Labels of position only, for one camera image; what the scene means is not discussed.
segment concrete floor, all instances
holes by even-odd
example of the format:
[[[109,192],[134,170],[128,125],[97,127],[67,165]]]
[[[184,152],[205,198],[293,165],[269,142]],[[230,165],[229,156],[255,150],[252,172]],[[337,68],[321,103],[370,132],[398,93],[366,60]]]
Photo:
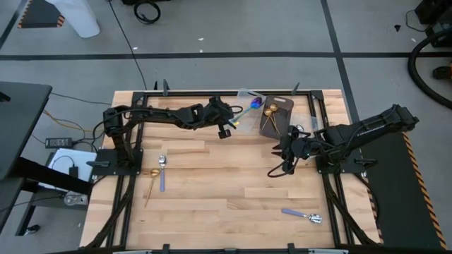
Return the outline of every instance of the concrete floor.
[[[323,8],[328,4],[342,52],[411,52],[424,33],[405,26],[405,12],[420,0],[172,0],[159,3],[162,17],[154,25],[143,25],[132,7],[119,0],[112,4],[132,47],[142,54],[138,63],[148,87],[167,79],[172,89],[238,89],[343,87],[334,55],[302,54],[295,57],[187,58],[178,53],[208,52],[333,52]],[[0,3],[0,32],[21,0]],[[18,20],[4,44],[0,44],[0,80],[42,83],[54,92],[98,102],[111,102],[115,90],[142,90],[143,81],[133,60],[85,60],[89,54],[130,54],[109,4],[89,1],[101,33],[90,39],[77,36],[68,23],[61,28],[18,29]],[[414,16],[410,23],[419,25]],[[402,25],[399,32],[394,25]],[[438,51],[430,46],[425,52]],[[166,53],[170,59],[157,57]],[[7,61],[25,56],[27,61]],[[41,60],[28,61],[41,55]],[[65,55],[66,60],[52,56]],[[423,78],[443,96],[452,99],[450,82],[439,82],[429,72],[450,59],[420,59]],[[452,246],[452,195],[447,135],[452,112],[422,94],[406,71],[404,58],[346,58],[345,70],[361,119],[378,114],[393,103],[407,106],[420,119],[411,132],[412,146],[448,246]],[[106,106],[50,97],[46,110],[53,116],[92,128]],[[43,116],[35,131],[38,138],[78,138],[79,131],[62,128]],[[51,150],[34,139],[23,156],[44,163]],[[18,202],[29,198],[22,193]],[[16,207],[0,235],[5,253],[48,253],[78,247],[83,211],[37,208],[32,222],[42,225],[37,234],[15,237],[15,226],[25,207]]]

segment white bag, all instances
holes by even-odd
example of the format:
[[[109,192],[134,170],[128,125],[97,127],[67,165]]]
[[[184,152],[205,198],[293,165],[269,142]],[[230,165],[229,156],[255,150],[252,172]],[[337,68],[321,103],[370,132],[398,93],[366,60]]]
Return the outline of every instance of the white bag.
[[[100,28],[96,17],[86,0],[45,1],[55,5],[80,37],[89,38],[99,34]]]

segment blue object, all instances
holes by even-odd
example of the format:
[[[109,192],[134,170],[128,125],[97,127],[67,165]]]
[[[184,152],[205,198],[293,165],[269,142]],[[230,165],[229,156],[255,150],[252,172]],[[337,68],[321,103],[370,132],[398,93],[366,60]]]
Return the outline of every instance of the blue object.
[[[281,212],[285,213],[285,214],[295,215],[295,216],[298,216],[298,217],[307,217],[307,215],[302,213],[302,212],[297,212],[297,211],[294,211],[294,210],[291,210],[291,209],[287,209],[287,208],[282,208]]]
[[[165,170],[160,172],[160,192],[165,191]]]
[[[263,105],[262,98],[256,97],[251,101],[251,104],[247,109],[245,109],[240,115],[234,117],[231,122],[237,122],[237,120],[240,119],[240,117],[244,116],[246,113],[248,113],[252,109],[258,109]]]

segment black bracket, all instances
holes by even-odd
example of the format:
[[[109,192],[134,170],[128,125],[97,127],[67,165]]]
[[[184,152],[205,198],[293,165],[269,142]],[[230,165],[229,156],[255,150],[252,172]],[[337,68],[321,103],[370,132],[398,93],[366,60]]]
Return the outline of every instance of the black bracket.
[[[292,89],[290,95],[292,95],[292,96],[297,95],[298,86],[299,86],[299,82],[295,85],[294,89]]]
[[[379,163],[376,159],[355,159],[355,163],[364,166],[365,169],[369,169]]]
[[[323,101],[323,92],[321,90],[311,91],[311,95],[314,96],[316,99]]]
[[[225,254],[235,254],[235,253],[237,253],[237,249],[234,248],[225,249]]]
[[[170,245],[168,243],[163,244],[162,254],[170,254]]]
[[[353,150],[350,153],[350,156],[343,163],[330,165],[321,156],[317,156],[317,172],[320,174],[364,173],[366,169],[363,164],[355,163],[358,158],[361,159],[361,152],[359,152],[359,150]]]
[[[168,85],[167,80],[163,79],[163,96],[168,96],[168,91],[170,90],[170,86]]]
[[[101,149],[97,152],[96,162],[109,162],[102,166],[93,166],[93,175],[96,176],[136,176],[141,172],[143,161],[143,149],[133,149],[133,166],[117,163],[117,151],[115,149]]]
[[[140,99],[143,99],[144,92],[134,92],[132,94],[132,103],[137,103]]]
[[[295,249],[294,243],[288,243],[287,244],[287,251],[289,254],[297,254],[297,249]]]

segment power adapter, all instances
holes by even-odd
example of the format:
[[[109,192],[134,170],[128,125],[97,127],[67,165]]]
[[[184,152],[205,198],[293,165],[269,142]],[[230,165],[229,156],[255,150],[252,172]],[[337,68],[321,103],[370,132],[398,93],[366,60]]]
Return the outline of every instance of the power adapter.
[[[77,166],[69,168],[69,176],[72,176],[74,178],[78,178],[78,167]]]
[[[72,148],[72,138],[46,138],[45,147],[47,149]]]

